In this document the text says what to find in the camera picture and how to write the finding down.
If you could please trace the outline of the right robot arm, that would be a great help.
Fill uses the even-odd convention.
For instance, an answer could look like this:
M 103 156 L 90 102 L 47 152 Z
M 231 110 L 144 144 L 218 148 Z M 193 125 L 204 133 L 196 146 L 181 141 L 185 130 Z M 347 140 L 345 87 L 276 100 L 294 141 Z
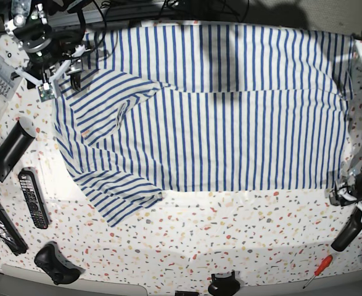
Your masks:
M 19 66 L 10 75 L 26 79 L 44 99 L 59 95 L 59 79 L 70 78 L 72 89 L 81 88 L 81 63 L 87 48 L 83 44 L 86 29 L 83 8 L 90 1 L 12 1 L 12 18 L 4 23 L 6 33 L 25 51 L 27 66 Z M 57 12 L 75 13 L 78 29 L 55 30 L 49 16 Z

